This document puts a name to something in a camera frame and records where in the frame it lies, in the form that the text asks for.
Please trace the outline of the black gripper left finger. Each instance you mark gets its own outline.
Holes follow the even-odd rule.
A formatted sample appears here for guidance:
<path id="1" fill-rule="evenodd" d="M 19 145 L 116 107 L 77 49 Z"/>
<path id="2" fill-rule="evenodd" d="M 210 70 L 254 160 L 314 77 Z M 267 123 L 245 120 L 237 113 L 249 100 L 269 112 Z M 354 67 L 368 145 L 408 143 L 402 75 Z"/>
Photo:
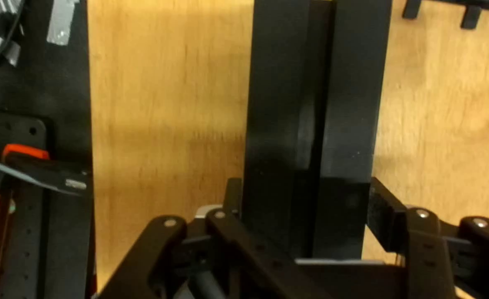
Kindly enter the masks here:
<path id="1" fill-rule="evenodd" d="M 177 299 L 182 286 L 204 299 L 332 299 L 287 255 L 224 210 L 191 223 L 151 220 L 97 299 Z"/>

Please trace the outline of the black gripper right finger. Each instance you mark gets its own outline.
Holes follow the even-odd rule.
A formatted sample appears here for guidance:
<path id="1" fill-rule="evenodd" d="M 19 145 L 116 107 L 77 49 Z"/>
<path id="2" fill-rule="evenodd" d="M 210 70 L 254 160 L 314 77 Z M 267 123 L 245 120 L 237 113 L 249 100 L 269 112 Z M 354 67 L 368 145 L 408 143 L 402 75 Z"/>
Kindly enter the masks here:
<path id="1" fill-rule="evenodd" d="M 367 228 L 385 253 L 402 258 L 405 299 L 455 299 L 455 289 L 489 299 L 489 218 L 445 223 L 427 208 L 407 208 L 372 178 Z"/>

